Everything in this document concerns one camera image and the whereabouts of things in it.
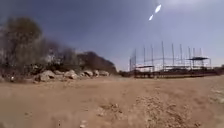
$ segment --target lens flare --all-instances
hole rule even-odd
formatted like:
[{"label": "lens flare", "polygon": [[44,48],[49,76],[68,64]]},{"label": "lens flare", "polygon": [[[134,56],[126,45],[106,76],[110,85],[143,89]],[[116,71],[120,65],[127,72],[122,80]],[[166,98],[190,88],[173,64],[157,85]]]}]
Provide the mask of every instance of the lens flare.
[{"label": "lens flare", "polygon": [[153,19],[153,15],[149,17],[149,21]]},{"label": "lens flare", "polygon": [[161,4],[160,4],[160,5],[158,5],[158,6],[156,7],[155,13],[158,13],[158,12],[161,10],[161,7],[162,7],[162,5],[161,5]]}]

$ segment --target boulder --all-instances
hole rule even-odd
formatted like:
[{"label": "boulder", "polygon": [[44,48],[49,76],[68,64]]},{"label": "boulder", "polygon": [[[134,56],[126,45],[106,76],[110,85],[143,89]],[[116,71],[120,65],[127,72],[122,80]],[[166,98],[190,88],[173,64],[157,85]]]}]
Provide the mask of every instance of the boulder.
[{"label": "boulder", "polygon": [[64,76],[63,75],[55,75],[55,79],[59,80],[59,81],[63,81],[64,80]]},{"label": "boulder", "polygon": [[64,75],[65,74],[64,72],[61,72],[61,71],[58,71],[58,70],[54,71],[54,73],[55,73],[55,75]]},{"label": "boulder", "polygon": [[39,80],[43,82],[47,82],[53,78],[55,78],[55,74],[50,70],[44,71],[39,75]]},{"label": "boulder", "polygon": [[110,74],[107,71],[99,71],[99,75],[100,76],[109,76]]},{"label": "boulder", "polygon": [[86,75],[85,75],[84,72],[81,72],[81,73],[79,73],[79,76],[80,76],[80,77],[85,77]]},{"label": "boulder", "polygon": [[78,76],[74,70],[70,70],[68,72],[65,72],[64,77],[69,78],[69,79],[76,79]]},{"label": "boulder", "polygon": [[100,75],[100,73],[99,73],[98,70],[94,70],[94,71],[93,71],[93,75],[96,76],[96,77],[98,77],[98,76]]},{"label": "boulder", "polygon": [[4,82],[5,79],[2,77],[2,75],[0,75],[0,82]]},{"label": "boulder", "polygon": [[88,77],[92,77],[92,76],[93,76],[93,72],[90,71],[90,70],[85,70],[85,71],[84,71],[84,74],[85,74],[86,76],[88,76]]}]

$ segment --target dry ground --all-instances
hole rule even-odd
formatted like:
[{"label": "dry ground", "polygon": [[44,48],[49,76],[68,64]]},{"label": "dry ground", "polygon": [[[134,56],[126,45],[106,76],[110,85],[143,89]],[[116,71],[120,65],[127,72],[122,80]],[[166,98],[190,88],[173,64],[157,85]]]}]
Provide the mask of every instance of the dry ground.
[{"label": "dry ground", "polygon": [[0,84],[0,128],[224,128],[224,77]]}]

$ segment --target blue sky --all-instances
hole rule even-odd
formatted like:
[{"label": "blue sky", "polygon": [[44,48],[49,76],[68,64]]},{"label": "blue sky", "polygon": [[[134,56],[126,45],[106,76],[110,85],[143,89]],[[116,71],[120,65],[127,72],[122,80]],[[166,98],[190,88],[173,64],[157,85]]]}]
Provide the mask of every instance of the blue sky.
[{"label": "blue sky", "polygon": [[[162,9],[149,22],[156,3]],[[95,51],[118,69],[128,69],[135,48],[153,44],[160,54],[162,40],[165,49],[173,43],[176,53],[179,44],[184,51],[202,48],[215,66],[224,64],[223,5],[223,0],[0,0],[0,22],[31,17],[46,37]]]}]

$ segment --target scaffolding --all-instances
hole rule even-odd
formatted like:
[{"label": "scaffolding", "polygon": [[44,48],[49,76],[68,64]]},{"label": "scaffolding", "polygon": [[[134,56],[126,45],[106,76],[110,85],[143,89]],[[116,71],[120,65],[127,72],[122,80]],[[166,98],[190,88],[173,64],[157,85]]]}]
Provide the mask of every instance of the scaffolding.
[{"label": "scaffolding", "polygon": [[134,50],[130,57],[130,72],[134,73],[135,77],[187,77],[187,76],[205,76],[206,71],[212,69],[211,59],[203,57],[200,49],[200,55],[196,55],[196,49],[188,47],[188,57],[183,56],[183,47],[179,45],[179,54],[174,49],[174,44],[171,45],[170,57],[165,52],[164,43],[161,43],[161,56],[155,57],[153,45],[150,46],[150,56],[146,54],[145,47],[143,48],[143,61],[141,55],[137,56],[137,49]]}]

